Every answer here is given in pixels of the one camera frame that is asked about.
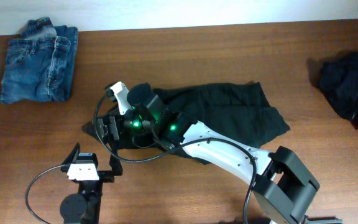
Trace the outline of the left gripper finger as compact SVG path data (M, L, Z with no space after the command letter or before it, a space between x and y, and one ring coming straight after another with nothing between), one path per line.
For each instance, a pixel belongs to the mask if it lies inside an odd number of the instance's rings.
M75 144L73 150L71 151L71 153L69 153L67 158L62 162L62 165L68 165L68 164L72 164L73 162L75 162L79 153L80 153L80 144L77 142Z
M121 176L123 174L123 168L121 165L121 161L119 159L117 159L116 157L114 157L113 155L110 155L109 165L111 167L112 174L114 176Z

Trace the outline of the black jeans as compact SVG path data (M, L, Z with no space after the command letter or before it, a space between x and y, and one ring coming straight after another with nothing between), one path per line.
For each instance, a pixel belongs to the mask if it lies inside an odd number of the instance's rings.
M168 149L159 148L163 156L187 158L180 144L196 124L218 133L219 139L227 137L242 147L256 148L290 130L278 110L268 103L259 83L213 83L175 90L152 88L152 91L168 106ZM95 115L82 130L95 138ZM104 148L124 161L117 154L119 149Z

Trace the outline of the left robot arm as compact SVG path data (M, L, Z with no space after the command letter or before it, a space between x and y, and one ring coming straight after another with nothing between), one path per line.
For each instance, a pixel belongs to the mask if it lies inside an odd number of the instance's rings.
M60 204L60 215L68 224L97 224L103 196L103 184L113 183L116 176L123 174L121 162L110 158L109 170L98 170L98 158L93 152L81 152L76 143L63 161L61 172L68 180L78 184L75 194L66 196Z

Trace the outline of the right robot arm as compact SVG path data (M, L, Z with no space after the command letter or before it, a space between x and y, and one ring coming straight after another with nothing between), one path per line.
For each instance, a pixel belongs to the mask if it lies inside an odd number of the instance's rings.
M120 148L157 147L163 151L161 156L182 152L243 180L249 186L244 212L255 195L271 223L340 223L306 215L320 185L292 150L280 146L271 152L223 136L170 109L148 83L128 90L117 82L106 87L102 98L110 98L117 106L103 117L96 111L93 125L96 139L113 158L120 159Z

